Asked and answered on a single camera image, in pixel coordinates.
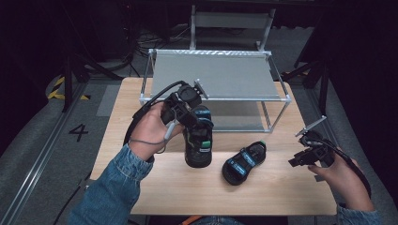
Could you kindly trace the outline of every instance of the orange strap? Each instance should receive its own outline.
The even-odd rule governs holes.
[[[185,221],[183,221],[180,225],[189,225],[189,224],[191,224],[195,220],[198,220],[201,217],[202,216],[190,216],[189,218],[185,219]]]

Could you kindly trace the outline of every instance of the black curtain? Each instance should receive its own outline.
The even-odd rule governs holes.
[[[0,1],[0,156],[48,100],[45,89],[61,71],[53,25],[31,1]]]
[[[299,61],[325,60],[360,145],[398,205],[398,10],[393,1],[345,1],[315,28]]]

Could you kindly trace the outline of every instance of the denim sleeve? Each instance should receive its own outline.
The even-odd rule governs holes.
[[[346,209],[337,205],[337,220],[340,225],[377,225],[381,224],[380,215],[377,211],[363,212],[358,210]]]
[[[124,145],[71,211],[69,224],[126,224],[153,161],[141,160]]]

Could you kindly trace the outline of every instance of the yellow tape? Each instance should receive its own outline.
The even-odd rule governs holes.
[[[59,77],[58,81],[56,81],[56,83],[53,87],[53,91],[50,93],[49,96],[47,96],[47,99],[50,99],[50,98],[65,99],[65,95],[56,94],[58,92],[59,87],[62,85],[62,83],[64,81],[65,81],[65,77],[64,77],[64,75],[61,75],[61,77]],[[81,100],[89,100],[89,99],[91,99],[91,96],[82,95],[80,97],[80,99]]]

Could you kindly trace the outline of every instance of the black sneaker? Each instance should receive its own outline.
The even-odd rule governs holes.
[[[211,163],[211,147],[213,145],[213,122],[210,110],[199,105],[192,110],[198,123],[183,131],[185,140],[185,161],[190,167],[204,168]]]

